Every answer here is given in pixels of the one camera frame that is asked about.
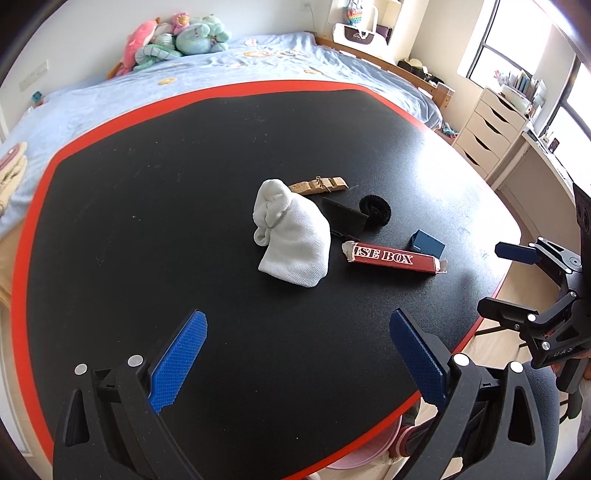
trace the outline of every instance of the electrical socket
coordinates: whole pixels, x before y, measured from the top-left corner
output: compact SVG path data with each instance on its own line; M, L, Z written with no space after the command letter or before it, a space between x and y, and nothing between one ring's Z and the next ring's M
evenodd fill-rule
M24 77L20 83L18 84L21 92L27 90L33 83L43 77L47 71L49 70L49 61L46 60L41 65L39 65L35 70L33 70L29 75Z

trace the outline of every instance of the white round bolt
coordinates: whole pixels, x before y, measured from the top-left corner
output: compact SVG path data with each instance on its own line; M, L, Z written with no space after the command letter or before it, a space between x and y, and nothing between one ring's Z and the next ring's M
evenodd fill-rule
M519 362L511 362L509 368L511 368L516 374L520 374L523 371L523 365Z
M453 356L453 361L460 367L467 367L470 364L470 359L463 353L456 353Z
M86 364L80 364L80 365L76 365L76 368L74 369L74 373L76 375L84 375L87 370L88 370L88 366Z
M130 367L139 367L144 363L144 357L141 355L132 355L127 359L127 364Z

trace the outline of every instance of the black window frame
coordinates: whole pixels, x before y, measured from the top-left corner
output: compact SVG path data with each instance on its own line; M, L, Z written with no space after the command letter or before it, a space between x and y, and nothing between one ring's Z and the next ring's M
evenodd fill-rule
M573 90L574 81L577 79L577 75L579 74L579 70L581 69L581 65L582 65L581 61L577 57L575 57L574 62L573 62L573 67L570 70L569 79L567 80L566 85L565 85L564 89L562 90L562 94L560 95L560 99L558 100L556 107L554 108L554 110L552 111L550 116L548 117L548 120L546 120L546 125L544 126L544 128L540 132L541 135L548 133L548 129L550 128L550 126L552 125L552 122L556 118L556 114L558 113L558 110L562 107L571 116L571 118L575 121L575 123L579 126L579 128L585 133L585 135L587 135L587 138L589 140L591 140L590 125L587 125L587 123L585 123L585 121L581 118L581 116L575 111L575 109L573 107L571 107L569 105L569 102L568 102L570 92L572 92L572 90Z
M498 51L497 49L491 47L490 45L488 45L486 43L486 41L488 39L488 35L489 35L489 33L491 33L493 23L495 22L496 13L498 12L500 4L501 4L501 0L495 0L495 4L492 7L491 18L489 19L489 21L486 25L486 29L484 30L484 35L482 36L482 39L480 40L480 44L478 45L478 50L476 51L476 55L474 56L474 60L472 60L472 63L470 64L470 68L468 69L468 72L466 74L466 78L468 80L473 81L473 82L474 82L474 80L472 80L472 73L474 73L474 70L476 69L476 65L478 64L478 61L480 60L480 56L482 55L482 52L484 51L485 48L487 48L491 52L497 54L499 57L506 60L507 62L511 63L511 65L513 65L516 69L518 69L520 71L523 70L529 78L532 78L532 74L530 72L525 70L522 66L518 65L513 60L511 60L507 55L502 54L500 51Z

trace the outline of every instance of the white drawer cabinet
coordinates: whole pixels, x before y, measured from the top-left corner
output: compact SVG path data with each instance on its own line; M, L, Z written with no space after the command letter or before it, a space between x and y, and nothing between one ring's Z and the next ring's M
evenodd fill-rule
M487 179L517 141L526 123L527 119L509 102L487 88L453 147Z

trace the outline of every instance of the window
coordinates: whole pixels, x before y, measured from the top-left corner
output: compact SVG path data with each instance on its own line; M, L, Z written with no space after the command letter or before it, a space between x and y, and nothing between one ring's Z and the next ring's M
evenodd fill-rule
M552 23L533 0L494 0L476 56L466 77L481 87L491 86L496 70L529 77L544 53Z
M549 138L560 144L554 154L570 176L577 179L591 178L591 74L575 60L569 81L542 130Z

